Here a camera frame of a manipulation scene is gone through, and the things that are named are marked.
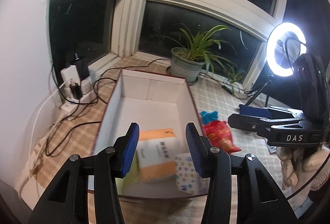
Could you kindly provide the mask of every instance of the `small plant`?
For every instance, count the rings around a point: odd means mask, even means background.
[[[244,76],[244,71],[236,71],[235,67],[230,64],[225,64],[224,71],[228,78],[228,83],[231,85],[231,92],[234,95],[234,85],[238,83]]]
[[[179,40],[177,41],[176,39],[173,39],[171,37],[163,36],[168,39],[171,39],[172,41],[176,42],[177,44],[179,44],[181,47],[184,48],[184,50],[182,52],[176,53],[176,55],[178,57],[182,57],[186,60],[195,61],[195,62],[205,62],[207,71],[209,70],[209,67],[211,67],[212,73],[214,73],[214,67],[213,67],[213,64],[211,63],[211,60],[216,61],[223,69],[225,69],[225,66],[222,64],[222,62],[220,60],[224,60],[229,63],[232,63],[230,60],[228,60],[224,57],[215,55],[209,51],[210,46],[214,43],[216,43],[218,45],[219,50],[221,49],[221,43],[226,42],[226,41],[223,41],[221,39],[212,39],[211,36],[214,33],[216,33],[217,31],[228,29],[228,27],[223,26],[223,25],[218,25],[218,26],[211,28],[209,31],[205,31],[205,32],[199,31],[196,35],[193,35],[187,26],[185,26],[184,24],[181,24],[181,25],[184,26],[184,29],[180,28],[180,30],[183,33],[183,35],[187,41],[186,46],[184,46],[181,43],[181,41],[180,41],[181,37],[179,37]]]

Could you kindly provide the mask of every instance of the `ring light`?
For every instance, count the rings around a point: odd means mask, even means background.
[[[291,31],[293,32],[299,39],[300,42],[306,43],[305,36],[301,29],[292,23],[281,23],[280,25],[276,26],[275,29],[269,36],[267,47],[266,47],[266,59],[268,62],[269,67],[273,71],[274,74],[282,77],[287,77],[293,75],[292,68],[282,68],[280,65],[276,63],[275,60],[275,48],[277,45],[277,41],[283,37],[283,35]],[[307,51],[306,47],[303,44],[300,44],[300,55],[305,54]]]

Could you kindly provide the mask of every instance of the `red pouch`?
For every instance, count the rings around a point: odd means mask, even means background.
[[[203,128],[212,146],[223,149],[228,154],[241,151],[233,144],[233,138],[226,121],[213,121],[204,125]]]

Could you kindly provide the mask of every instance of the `metal bolt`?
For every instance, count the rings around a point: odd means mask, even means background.
[[[71,156],[70,156],[70,161],[77,161],[78,160],[78,158],[79,158],[79,156],[77,155],[77,154],[72,154]]]
[[[114,153],[114,151],[115,151],[114,147],[107,147],[107,148],[105,149],[105,152],[106,152],[106,153]]]
[[[218,153],[218,152],[220,151],[220,149],[219,149],[218,147],[211,147],[211,148],[210,148],[210,151],[211,151],[212,153]]]
[[[248,153],[248,154],[246,155],[246,157],[247,157],[250,161],[254,161],[254,160],[256,159],[255,155],[252,154],[252,153]]]

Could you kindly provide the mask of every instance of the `gloved hand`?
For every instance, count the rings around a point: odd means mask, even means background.
[[[291,187],[292,193],[303,186],[320,168],[330,150],[319,148],[311,156],[304,158],[304,148],[276,148],[276,154],[281,160],[283,183],[282,189]],[[329,179],[330,161],[323,167],[316,178],[293,198],[293,203],[300,206],[306,200],[310,190],[318,190]]]

